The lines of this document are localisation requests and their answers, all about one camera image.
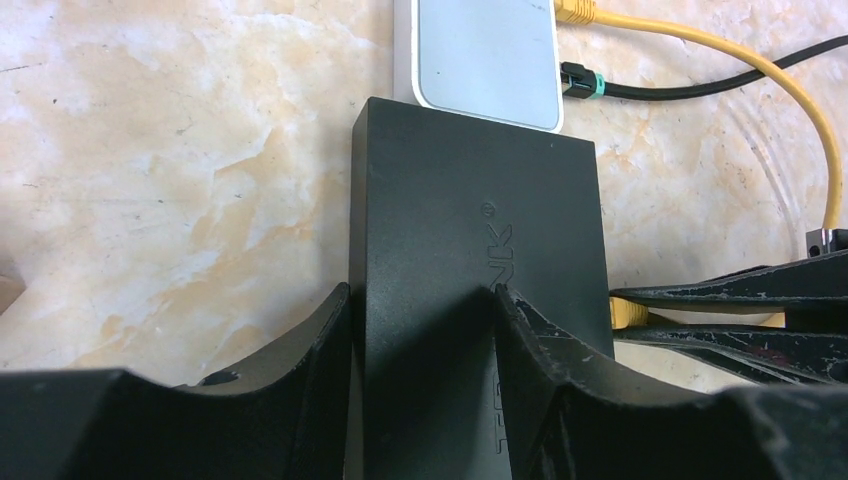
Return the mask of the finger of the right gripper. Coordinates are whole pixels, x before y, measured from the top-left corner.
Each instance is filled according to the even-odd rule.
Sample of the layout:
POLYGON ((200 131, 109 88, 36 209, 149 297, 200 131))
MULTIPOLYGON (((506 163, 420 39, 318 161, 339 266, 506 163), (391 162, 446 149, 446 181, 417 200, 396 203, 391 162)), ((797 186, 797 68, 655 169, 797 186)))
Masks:
POLYGON ((755 383, 847 383, 847 337, 748 325, 638 326, 627 343, 681 353, 755 383))
POLYGON ((618 288, 610 295, 649 308, 691 312, 836 310, 847 306, 847 252, 754 267, 691 284, 618 288))

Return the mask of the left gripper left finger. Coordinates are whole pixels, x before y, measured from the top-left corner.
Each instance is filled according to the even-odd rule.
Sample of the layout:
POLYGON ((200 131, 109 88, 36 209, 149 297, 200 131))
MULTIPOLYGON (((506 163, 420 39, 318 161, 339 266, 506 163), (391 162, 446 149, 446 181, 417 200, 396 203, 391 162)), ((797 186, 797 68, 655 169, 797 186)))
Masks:
POLYGON ((1 377, 5 479, 339 479, 350 288, 194 386, 123 368, 1 377))

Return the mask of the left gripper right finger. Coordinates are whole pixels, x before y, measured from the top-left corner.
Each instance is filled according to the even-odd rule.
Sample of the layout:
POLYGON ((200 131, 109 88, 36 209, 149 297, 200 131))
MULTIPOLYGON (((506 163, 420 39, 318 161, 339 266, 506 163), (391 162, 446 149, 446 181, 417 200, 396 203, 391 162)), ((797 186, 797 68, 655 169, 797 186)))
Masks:
POLYGON ((496 356, 516 479, 843 479, 843 386, 703 394, 632 370, 494 292, 496 356))

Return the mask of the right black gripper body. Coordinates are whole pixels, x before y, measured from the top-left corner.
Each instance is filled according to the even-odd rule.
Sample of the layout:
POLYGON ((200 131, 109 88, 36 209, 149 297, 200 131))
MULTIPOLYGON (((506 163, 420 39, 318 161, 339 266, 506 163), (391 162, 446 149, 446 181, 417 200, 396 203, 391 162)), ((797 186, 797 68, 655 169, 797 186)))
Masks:
POLYGON ((808 257, 814 260, 816 308, 809 323, 826 332, 847 331, 847 229, 821 228, 806 234, 808 257))

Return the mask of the black network switch box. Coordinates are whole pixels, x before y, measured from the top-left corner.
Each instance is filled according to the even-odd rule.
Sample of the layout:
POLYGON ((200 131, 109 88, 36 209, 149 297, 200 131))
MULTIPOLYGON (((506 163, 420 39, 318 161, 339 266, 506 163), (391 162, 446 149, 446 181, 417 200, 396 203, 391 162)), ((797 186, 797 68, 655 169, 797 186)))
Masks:
POLYGON ((595 145, 389 99, 352 128, 350 479, 507 479, 499 284, 613 350, 595 145))

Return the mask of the grey card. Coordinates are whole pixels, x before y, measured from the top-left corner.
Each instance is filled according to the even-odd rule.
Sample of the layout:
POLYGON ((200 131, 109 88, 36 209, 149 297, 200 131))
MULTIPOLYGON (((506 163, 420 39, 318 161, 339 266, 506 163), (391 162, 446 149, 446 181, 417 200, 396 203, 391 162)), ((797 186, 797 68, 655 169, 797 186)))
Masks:
POLYGON ((395 0, 393 17, 393 99, 561 129, 553 1, 395 0))

